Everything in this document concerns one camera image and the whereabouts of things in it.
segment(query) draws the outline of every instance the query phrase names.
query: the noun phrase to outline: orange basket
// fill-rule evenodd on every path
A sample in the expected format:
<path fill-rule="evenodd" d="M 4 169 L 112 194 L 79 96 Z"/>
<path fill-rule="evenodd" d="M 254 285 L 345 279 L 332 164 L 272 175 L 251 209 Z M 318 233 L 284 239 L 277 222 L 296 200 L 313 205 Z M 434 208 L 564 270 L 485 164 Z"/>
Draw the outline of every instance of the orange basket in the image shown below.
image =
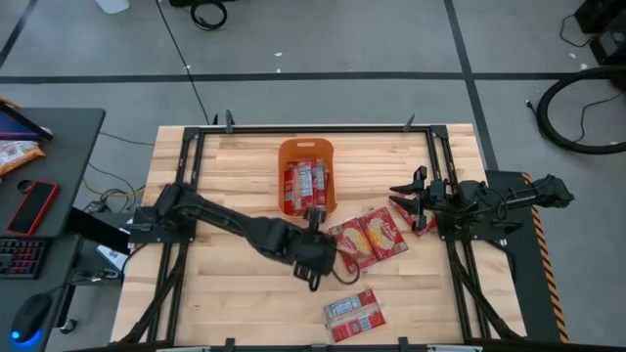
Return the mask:
<path fill-rule="evenodd" d="M 326 200 L 326 213 L 330 215 L 336 209 L 335 173 L 333 170 L 333 144 L 323 138 L 301 138 L 284 141 L 278 149 L 278 207 L 288 217 L 295 216 L 285 212 L 285 171 L 289 161 L 306 158 L 322 158 L 329 170 L 329 183 Z"/>

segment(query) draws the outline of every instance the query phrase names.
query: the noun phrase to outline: concrete floor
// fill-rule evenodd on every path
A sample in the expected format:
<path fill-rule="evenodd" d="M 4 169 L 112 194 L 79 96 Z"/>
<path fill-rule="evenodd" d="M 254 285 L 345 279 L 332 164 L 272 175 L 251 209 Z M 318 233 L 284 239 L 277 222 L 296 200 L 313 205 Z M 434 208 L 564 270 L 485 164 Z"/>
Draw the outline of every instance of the concrete floor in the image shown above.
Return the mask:
<path fill-rule="evenodd" d="M 167 1 L 162 6 L 192 74 L 235 77 L 223 81 L 205 76 L 197 83 L 209 116 L 230 109 L 240 124 L 386 123 L 404 122 L 415 113 L 416 122 L 471 122 L 488 128 L 490 140 L 482 129 L 480 142 L 485 155 L 495 155 L 500 169 L 523 170 L 535 178 L 547 173 L 561 177 L 576 202 L 563 210 L 542 210 L 541 216 L 569 337 L 578 343 L 626 346 L 622 328 L 626 238 L 621 226 L 626 188 L 620 182 L 626 155 L 570 154 L 543 140 L 524 101 L 536 104 L 552 81 L 474 83 L 461 75 L 469 69 L 474 73 L 573 72 L 596 66 L 588 48 L 573 48 L 559 40 L 561 19 L 580 3 L 240 0 L 227 3 L 228 22 L 210 33 L 197 30 L 188 14 L 171 8 Z M 0 47 L 27 5 L 26 0 L 0 2 Z M 457 53 L 450 5 L 456 9 L 468 66 L 462 65 Z M 575 22 L 567 23 L 564 35 L 577 42 L 586 38 Z M 329 74 L 326 79 L 251 81 L 254 74 L 278 70 Z M 333 75 L 363 71 L 380 76 L 342 80 Z M 406 71 L 458 75 L 447 76 L 452 79 L 391 76 Z M 104 108 L 108 113 L 104 131 L 151 142 L 160 125 L 204 122 L 191 85 L 167 76 L 151 83 L 124 83 L 123 77 L 99 83 L 98 76 L 129 75 L 140 81 L 137 75 L 182 74 L 185 69 L 153 0 L 131 0 L 128 11 L 114 16 L 103 14 L 94 1 L 38 0 L 10 54 L 0 55 L 0 96 L 27 107 Z M 60 76 L 65 83 L 46 83 Z M 19 83 L 29 77 L 45 84 Z M 468 90 L 472 84 L 477 91 L 473 103 Z M 551 106 L 555 125 L 566 136 L 577 136 L 582 107 L 614 92 L 596 81 L 568 88 Z M 625 112 L 623 97 L 590 109 L 586 124 L 590 143 L 624 141 Z M 103 136 L 91 162 L 140 187 L 151 154 L 150 148 Z M 124 187 L 92 170 L 85 178 L 97 189 Z M 82 189 L 76 206 L 93 198 Z M 48 350 L 107 343 L 118 295 L 115 288 L 79 288 L 70 313 L 81 325 L 70 335 L 55 333 Z"/>

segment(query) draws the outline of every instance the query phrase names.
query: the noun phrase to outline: keyboard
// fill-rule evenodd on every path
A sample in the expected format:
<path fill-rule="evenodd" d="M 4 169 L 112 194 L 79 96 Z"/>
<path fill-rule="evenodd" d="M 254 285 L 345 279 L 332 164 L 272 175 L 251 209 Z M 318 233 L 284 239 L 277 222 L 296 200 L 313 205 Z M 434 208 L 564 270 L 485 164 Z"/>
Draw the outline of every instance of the keyboard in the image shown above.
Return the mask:
<path fill-rule="evenodd" d="M 47 249 L 47 240 L 0 238 L 0 280 L 37 279 Z"/>

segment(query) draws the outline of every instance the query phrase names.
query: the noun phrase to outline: red snack package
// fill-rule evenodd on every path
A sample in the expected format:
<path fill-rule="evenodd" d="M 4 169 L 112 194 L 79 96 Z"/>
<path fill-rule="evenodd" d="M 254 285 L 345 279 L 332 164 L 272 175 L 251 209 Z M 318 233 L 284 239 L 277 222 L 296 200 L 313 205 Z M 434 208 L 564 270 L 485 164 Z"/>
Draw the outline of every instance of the red snack package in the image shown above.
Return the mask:
<path fill-rule="evenodd" d="M 364 270 L 379 262 L 357 219 L 330 228 L 329 234 L 337 236 L 336 245 L 337 248 L 341 249 L 339 254 L 343 258 L 348 273 L 354 273 L 357 268 Z"/>
<path fill-rule="evenodd" d="M 315 159 L 315 172 L 313 173 L 313 185 L 315 186 L 315 208 L 326 210 L 328 171 L 324 166 L 324 160 Z"/>
<path fill-rule="evenodd" d="M 415 197 L 415 196 L 406 196 L 402 194 L 397 194 L 397 196 L 402 197 L 402 198 L 414 198 Z M 402 206 L 398 205 L 398 203 L 396 203 L 395 201 L 391 199 L 389 200 L 389 203 L 391 203 L 391 206 L 393 206 L 393 208 L 400 214 L 400 216 L 402 216 L 404 221 L 406 221 L 406 223 L 409 224 L 411 228 L 413 228 L 413 222 L 415 222 L 415 220 L 417 219 L 417 216 L 409 214 L 406 210 L 402 208 Z M 426 221 L 426 227 L 420 231 L 416 231 L 416 230 L 413 231 L 413 233 L 418 235 L 418 237 L 421 237 L 422 235 L 427 234 L 428 232 L 430 232 L 430 230 L 434 229 L 437 226 L 437 222 L 435 221 L 434 216 L 427 216 L 427 217 L 429 217 L 429 219 Z"/>
<path fill-rule="evenodd" d="M 315 206 L 312 160 L 290 161 L 285 171 L 285 212 L 298 216 Z"/>
<path fill-rule="evenodd" d="M 299 198 L 299 195 L 295 194 L 295 191 L 293 188 L 294 177 L 295 177 L 295 174 L 293 172 L 293 167 L 288 165 L 287 170 L 285 171 L 285 213 L 287 215 L 293 214 L 293 210 L 294 210 L 293 199 L 296 197 Z"/>
<path fill-rule="evenodd" d="M 324 324 L 334 342 L 379 327 L 384 323 L 380 305 L 371 289 L 324 307 Z"/>
<path fill-rule="evenodd" d="M 359 222 L 379 260 L 390 258 L 409 249 L 386 207 L 359 217 Z"/>

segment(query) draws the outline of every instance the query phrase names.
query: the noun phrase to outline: wooden table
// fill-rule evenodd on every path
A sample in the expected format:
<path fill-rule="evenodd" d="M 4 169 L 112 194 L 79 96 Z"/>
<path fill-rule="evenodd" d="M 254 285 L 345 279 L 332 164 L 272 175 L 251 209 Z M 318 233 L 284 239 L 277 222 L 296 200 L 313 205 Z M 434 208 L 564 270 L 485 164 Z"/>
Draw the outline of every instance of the wooden table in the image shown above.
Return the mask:
<path fill-rule="evenodd" d="M 174 180 L 183 129 L 159 128 L 144 204 L 153 204 L 163 186 Z M 472 126 L 451 124 L 448 132 L 459 180 L 485 180 Z M 250 216 L 281 216 L 278 147 L 289 138 L 312 136 L 335 146 L 338 208 L 324 229 L 371 206 L 387 204 L 389 186 L 409 183 L 422 164 L 431 169 L 425 137 L 414 133 L 211 135 L 204 144 L 199 193 Z M 445 170 L 439 144 L 438 148 Z M 410 251 L 381 263 L 354 286 L 344 286 L 332 276 L 324 278 L 318 292 L 309 292 L 305 282 L 291 275 L 291 267 L 262 257 L 246 240 L 198 224 L 187 259 L 176 345 L 223 345 L 227 337 L 236 338 L 239 345 L 330 343 L 322 307 L 366 287 L 374 289 L 387 324 L 341 343 L 396 344 L 398 336 L 409 337 L 411 343 L 462 342 L 444 242 L 436 234 L 417 238 L 391 213 Z M 473 248 L 485 296 L 510 327 L 524 335 L 506 255 L 483 242 Z M 161 244 L 151 244 L 129 263 L 112 340 L 128 333 L 153 299 L 160 255 Z M 472 333 L 478 336 L 473 302 L 468 294 L 466 298 Z M 158 338 L 164 337 L 169 313 L 169 302 L 165 304 Z"/>

